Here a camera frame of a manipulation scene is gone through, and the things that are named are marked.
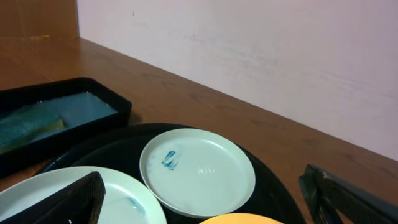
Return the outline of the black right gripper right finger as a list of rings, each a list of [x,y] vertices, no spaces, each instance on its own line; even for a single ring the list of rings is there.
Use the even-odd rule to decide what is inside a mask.
[[[316,224],[342,223],[342,213],[353,223],[397,224],[397,207],[337,177],[308,164],[299,185]]]

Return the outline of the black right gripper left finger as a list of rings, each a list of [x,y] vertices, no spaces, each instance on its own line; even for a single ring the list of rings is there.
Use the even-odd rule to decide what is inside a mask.
[[[97,224],[105,194],[101,174],[90,172],[1,224]]]

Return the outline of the mint plate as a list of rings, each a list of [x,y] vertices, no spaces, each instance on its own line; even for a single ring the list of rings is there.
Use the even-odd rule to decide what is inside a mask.
[[[201,129],[174,129],[152,138],[141,152],[139,169],[162,205],[192,218],[239,209],[256,185],[254,167],[243,150]]]
[[[135,178],[104,167],[57,169],[24,180],[1,192],[1,220],[35,204],[90,172],[99,172],[106,189],[99,223],[166,224],[160,203]]]

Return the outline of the yellow plate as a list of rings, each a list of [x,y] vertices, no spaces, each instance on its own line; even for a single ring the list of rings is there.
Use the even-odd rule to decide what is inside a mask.
[[[229,213],[209,218],[200,224],[283,224],[277,220],[251,213]]]

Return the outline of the green yellow sponge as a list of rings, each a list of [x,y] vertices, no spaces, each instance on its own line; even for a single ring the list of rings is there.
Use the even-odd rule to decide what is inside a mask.
[[[1,154],[27,144],[36,136],[63,129],[61,116],[46,106],[24,106],[1,118]]]

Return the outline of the mint plate at tray back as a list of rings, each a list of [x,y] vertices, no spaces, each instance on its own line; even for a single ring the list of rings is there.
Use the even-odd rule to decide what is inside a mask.
[[[162,205],[192,218],[239,209],[256,185],[254,167],[243,150],[201,129],[174,129],[152,138],[141,152],[139,169]]]

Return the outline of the black rectangular water tub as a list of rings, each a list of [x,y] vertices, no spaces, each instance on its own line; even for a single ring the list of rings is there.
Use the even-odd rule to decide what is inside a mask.
[[[1,91],[1,177],[128,124],[132,104],[92,78]]]

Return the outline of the brown cardboard box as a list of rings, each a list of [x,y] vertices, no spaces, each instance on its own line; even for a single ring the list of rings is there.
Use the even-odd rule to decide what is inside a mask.
[[[1,38],[78,37],[76,0],[1,0]]]

